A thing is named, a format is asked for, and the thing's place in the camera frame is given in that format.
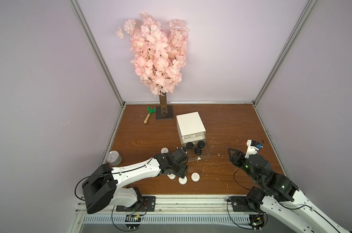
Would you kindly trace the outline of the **white round earphone case top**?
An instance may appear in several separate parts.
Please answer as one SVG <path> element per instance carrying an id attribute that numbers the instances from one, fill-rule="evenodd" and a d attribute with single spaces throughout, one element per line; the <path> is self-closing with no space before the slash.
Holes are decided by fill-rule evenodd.
<path id="1" fill-rule="evenodd" d="M 161 149 L 161 153 L 169 153 L 169 149 L 168 148 L 162 148 Z"/>

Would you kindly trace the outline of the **white round earphone case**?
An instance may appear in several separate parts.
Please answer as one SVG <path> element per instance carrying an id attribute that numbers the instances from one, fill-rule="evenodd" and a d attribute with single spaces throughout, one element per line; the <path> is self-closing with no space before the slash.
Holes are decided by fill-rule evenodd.
<path id="1" fill-rule="evenodd" d="M 188 182 L 188 179 L 187 177 L 185 176 L 184 178 L 179 178 L 178 179 L 178 182 L 181 184 L 181 185 L 185 185 L 187 182 Z"/>
<path id="2" fill-rule="evenodd" d="M 197 172 L 194 172 L 191 174 L 191 180 L 193 182 L 198 182 L 200 180 L 200 174 Z"/>
<path id="3" fill-rule="evenodd" d="M 168 148 L 162 148 L 161 149 L 161 153 L 169 153 L 169 149 Z"/>

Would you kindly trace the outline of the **clear drawer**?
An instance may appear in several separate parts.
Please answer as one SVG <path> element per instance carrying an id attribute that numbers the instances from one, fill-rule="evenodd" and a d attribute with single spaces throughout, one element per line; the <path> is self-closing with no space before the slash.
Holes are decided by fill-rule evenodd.
<path id="1" fill-rule="evenodd" d="M 188 150 L 188 149 L 186 148 L 186 144 L 187 144 L 187 143 L 184 143 L 184 144 L 182 145 L 182 147 L 183 147 L 185 153 L 187 154 L 187 156 L 188 156 L 188 158 L 189 158 L 189 159 L 188 159 L 189 162 L 199 161 L 199 160 L 203 160 L 203 159 L 208 159 L 208 158 L 210 158 L 210 156 L 211 156 L 211 147 L 210 147 L 210 145 L 209 145 L 209 143 L 208 143 L 207 140 L 203 140 L 203 141 L 205 141 L 206 146 L 205 146 L 204 148 L 202 148 L 203 153 L 202 153 L 201 155 L 196 155 L 196 154 L 194 153 L 194 149 L 198 147 L 198 145 L 197 145 L 198 141 L 192 142 L 192 143 L 194 144 L 194 148 L 191 149 L 191 150 Z"/>

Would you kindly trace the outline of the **black earphone case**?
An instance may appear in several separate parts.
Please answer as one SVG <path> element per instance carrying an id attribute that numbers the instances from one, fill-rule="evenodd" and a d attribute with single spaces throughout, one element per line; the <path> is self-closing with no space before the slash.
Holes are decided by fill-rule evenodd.
<path id="1" fill-rule="evenodd" d="M 191 149 L 194 148 L 194 144 L 193 144 L 192 142 L 188 142 L 188 143 L 186 144 L 186 148 L 187 148 L 188 150 L 191 150 Z"/>
<path id="2" fill-rule="evenodd" d="M 206 143 L 205 143 L 205 141 L 200 140 L 200 141 L 198 141 L 197 145 L 199 148 L 204 148 L 206 146 Z"/>
<path id="3" fill-rule="evenodd" d="M 203 153 L 203 150 L 202 150 L 202 148 L 197 147 L 197 148 L 194 149 L 194 153 L 195 153 L 196 155 L 201 155 L 201 154 Z"/>

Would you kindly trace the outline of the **white three-drawer cabinet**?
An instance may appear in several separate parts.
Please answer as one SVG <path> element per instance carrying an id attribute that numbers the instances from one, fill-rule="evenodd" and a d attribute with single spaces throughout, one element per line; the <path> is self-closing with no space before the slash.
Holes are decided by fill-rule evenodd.
<path id="1" fill-rule="evenodd" d="M 177 115 L 176 126 L 182 146 L 206 140 L 206 129 L 198 112 Z"/>

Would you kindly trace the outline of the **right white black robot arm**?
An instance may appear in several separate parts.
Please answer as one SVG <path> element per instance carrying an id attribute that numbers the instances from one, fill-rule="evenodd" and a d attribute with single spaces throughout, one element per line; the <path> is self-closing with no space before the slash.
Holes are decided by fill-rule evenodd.
<path id="1" fill-rule="evenodd" d="M 269 161 L 259 154 L 246 157 L 229 148 L 229 161 L 244 171 L 256 184 L 244 198 L 232 202 L 259 214 L 269 214 L 297 233 L 346 233 L 288 177 L 275 172 Z"/>

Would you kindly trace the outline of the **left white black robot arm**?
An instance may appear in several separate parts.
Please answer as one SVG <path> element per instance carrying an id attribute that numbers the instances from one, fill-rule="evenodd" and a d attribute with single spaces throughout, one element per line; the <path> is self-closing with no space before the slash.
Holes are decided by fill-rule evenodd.
<path id="1" fill-rule="evenodd" d="M 129 187 L 137 181 L 160 175 L 173 174 L 185 178 L 189 157 L 183 148 L 173 152 L 159 153 L 140 163 L 124 167 L 100 165 L 90 176 L 84 178 L 82 191 L 86 212 L 95 214 L 105 209 L 111 201 L 114 205 L 137 208 L 143 202 L 139 189 Z"/>

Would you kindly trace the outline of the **white oval earphone case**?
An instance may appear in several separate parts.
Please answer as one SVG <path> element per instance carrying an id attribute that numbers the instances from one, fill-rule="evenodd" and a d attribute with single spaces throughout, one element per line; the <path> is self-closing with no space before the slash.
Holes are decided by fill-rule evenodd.
<path id="1" fill-rule="evenodd" d="M 167 175 L 171 180 L 174 180 L 176 178 L 176 176 L 174 174 L 168 174 Z"/>

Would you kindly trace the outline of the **white round earphone case bottom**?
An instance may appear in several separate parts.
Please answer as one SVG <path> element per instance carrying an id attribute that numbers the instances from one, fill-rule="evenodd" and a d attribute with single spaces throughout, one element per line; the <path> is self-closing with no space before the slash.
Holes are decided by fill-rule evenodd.
<path id="1" fill-rule="evenodd" d="M 188 179 L 187 177 L 185 176 L 184 178 L 179 178 L 178 179 L 178 182 L 181 184 L 181 185 L 185 185 L 187 182 L 188 182 Z"/>

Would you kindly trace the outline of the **white round earphone case right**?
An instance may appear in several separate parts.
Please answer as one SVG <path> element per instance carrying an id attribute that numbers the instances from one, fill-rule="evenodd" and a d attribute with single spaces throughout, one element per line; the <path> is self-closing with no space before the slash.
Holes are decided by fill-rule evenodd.
<path id="1" fill-rule="evenodd" d="M 194 172 L 191 174 L 191 180 L 193 182 L 198 182 L 200 180 L 200 174 L 197 172 Z"/>

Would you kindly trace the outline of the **right circuit board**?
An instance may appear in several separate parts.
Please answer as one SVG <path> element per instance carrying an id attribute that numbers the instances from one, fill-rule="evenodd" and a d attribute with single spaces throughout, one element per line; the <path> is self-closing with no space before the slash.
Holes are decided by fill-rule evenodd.
<path id="1" fill-rule="evenodd" d="M 263 214 L 249 215 L 249 224 L 254 231 L 262 230 L 265 225 L 265 216 Z"/>

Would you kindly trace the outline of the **circuit board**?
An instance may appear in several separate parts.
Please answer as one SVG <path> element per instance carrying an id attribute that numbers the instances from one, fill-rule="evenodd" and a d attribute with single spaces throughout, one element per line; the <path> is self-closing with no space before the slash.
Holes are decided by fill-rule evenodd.
<path id="1" fill-rule="evenodd" d="M 263 214 L 249 215 L 249 224 L 254 231 L 262 230 L 265 225 L 265 216 Z"/>
<path id="2" fill-rule="evenodd" d="M 129 232 L 136 231 L 142 222 L 141 215 L 127 215 L 124 220 L 124 224 Z"/>

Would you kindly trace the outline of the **green toy rake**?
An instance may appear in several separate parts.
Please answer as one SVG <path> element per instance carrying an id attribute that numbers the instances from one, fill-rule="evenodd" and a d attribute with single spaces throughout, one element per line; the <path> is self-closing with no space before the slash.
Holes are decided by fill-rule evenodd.
<path id="1" fill-rule="evenodd" d="M 150 116 L 156 112 L 156 108 L 155 107 L 150 107 L 150 106 L 147 106 L 147 111 L 148 111 L 148 114 L 145 118 L 145 120 L 143 121 L 144 124 L 147 124 Z"/>

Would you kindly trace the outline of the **left circuit board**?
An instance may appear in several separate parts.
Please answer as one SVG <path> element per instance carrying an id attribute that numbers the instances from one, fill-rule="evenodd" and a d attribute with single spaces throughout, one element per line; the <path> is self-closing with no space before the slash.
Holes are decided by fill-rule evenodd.
<path id="1" fill-rule="evenodd" d="M 124 220 L 124 224 L 129 232 L 136 231 L 142 222 L 141 215 L 127 215 Z"/>

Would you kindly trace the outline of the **pink blossom artificial tree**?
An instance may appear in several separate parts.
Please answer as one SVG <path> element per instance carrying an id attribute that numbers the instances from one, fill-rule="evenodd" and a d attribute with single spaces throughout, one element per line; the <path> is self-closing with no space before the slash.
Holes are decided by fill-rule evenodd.
<path id="1" fill-rule="evenodd" d="M 161 22 L 142 12 L 140 19 L 128 19 L 116 31 L 124 39 L 130 37 L 134 58 L 131 64 L 153 95 L 166 104 L 167 94 L 172 94 L 182 81 L 182 68 L 187 63 L 189 30 L 184 20 L 169 22 L 169 32 L 162 30 Z"/>

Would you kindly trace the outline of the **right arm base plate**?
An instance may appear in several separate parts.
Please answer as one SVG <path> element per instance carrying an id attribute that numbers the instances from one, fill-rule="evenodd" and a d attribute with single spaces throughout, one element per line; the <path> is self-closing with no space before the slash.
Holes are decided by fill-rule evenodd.
<path id="1" fill-rule="evenodd" d="M 247 196 L 232 196 L 229 200 L 234 212 L 262 212 L 260 204 Z"/>

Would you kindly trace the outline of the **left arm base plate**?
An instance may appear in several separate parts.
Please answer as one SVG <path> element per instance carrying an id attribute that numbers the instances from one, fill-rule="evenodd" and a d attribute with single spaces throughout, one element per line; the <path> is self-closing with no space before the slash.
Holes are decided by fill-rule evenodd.
<path id="1" fill-rule="evenodd" d="M 155 211 L 156 196 L 143 196 L 137 200 L 132 206 L 125 207 L 118 205 L 116 212 L 154 212 Z"/>

